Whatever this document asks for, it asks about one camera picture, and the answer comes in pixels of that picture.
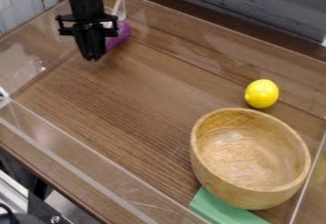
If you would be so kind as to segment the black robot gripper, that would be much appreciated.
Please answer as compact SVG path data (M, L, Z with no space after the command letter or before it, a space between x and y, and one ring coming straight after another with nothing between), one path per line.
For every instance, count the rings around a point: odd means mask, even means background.
M94 60L106 53L106 37L119 35L119 17L104 11L103 0L68 0L71 14L59 15L59 33L72 35L86 60L92 59L86 35L80 31L92 31Z

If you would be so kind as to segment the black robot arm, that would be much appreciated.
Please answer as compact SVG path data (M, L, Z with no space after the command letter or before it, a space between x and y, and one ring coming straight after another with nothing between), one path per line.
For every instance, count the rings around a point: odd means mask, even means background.
M106 38L119 36L119 17L106 12L103 0L68 0L71 14L58 15L59 34L72 36L86 60L106 53Z

